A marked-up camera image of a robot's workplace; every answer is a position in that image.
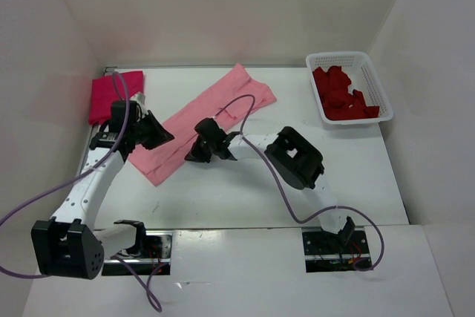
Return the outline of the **magenta t shirt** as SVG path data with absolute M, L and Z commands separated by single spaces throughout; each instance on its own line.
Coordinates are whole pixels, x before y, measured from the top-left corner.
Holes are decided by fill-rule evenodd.
M 142 71 L 130 71 L 122 73 L 126 82 L 130 97 L 144 92 L 145 77 Z M 111 118 L 111 104 L 125 97 L 125 90 L 118 76 L 103 76 L 92 80 L 91 107 L 88 118 L 89 125 L 101 125 Z

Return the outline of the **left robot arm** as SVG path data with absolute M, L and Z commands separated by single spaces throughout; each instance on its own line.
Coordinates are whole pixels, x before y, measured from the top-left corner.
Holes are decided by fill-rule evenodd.
M 95 230 L 96 217 L 134 149 L 154 149 L 173 138 L 145 108 L 141 93 L 112 103 L 111 118 L 91 138 L 80 179 L 52 216 L 38 220 L 31 229 L 41 274 L 91 280 L 117 253 L 137 258 L 147 252 L 143 222 L 117 220 Z

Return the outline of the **pink t shirt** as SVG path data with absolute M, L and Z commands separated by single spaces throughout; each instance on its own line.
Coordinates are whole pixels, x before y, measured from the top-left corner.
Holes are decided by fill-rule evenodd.
M 172 141 L 152 150 L 137 146 L 128 161 L 152 185 L 158 186 L 185 163 L 185 157 L 197 139 L 194 127 L 199 121 L 211 117 L 228 131 L 243 120 L 250 106 L 256 112 L 276 101 L 268 85 L 251 78 L 244 66 L 236 64 L 163 123 L 164 129 L 174 135 Z

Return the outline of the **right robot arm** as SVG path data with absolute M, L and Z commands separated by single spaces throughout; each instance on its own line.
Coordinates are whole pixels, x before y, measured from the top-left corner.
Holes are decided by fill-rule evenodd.
M 331 251 L 343 252 L 351 244 L 355 224 L 352 218 L 338 213 L 337 198 L 324 174 L 323 155 L 294 128 L 286 126 L 276 134 L 226 133 L 214 119 L 205 118 L 194 130 L 197 139 L 185 160 L 210 163 L 213 157 L 231 161 L 261 158 L 279 190 L 286 183 L 303 192 L 315 206 Z

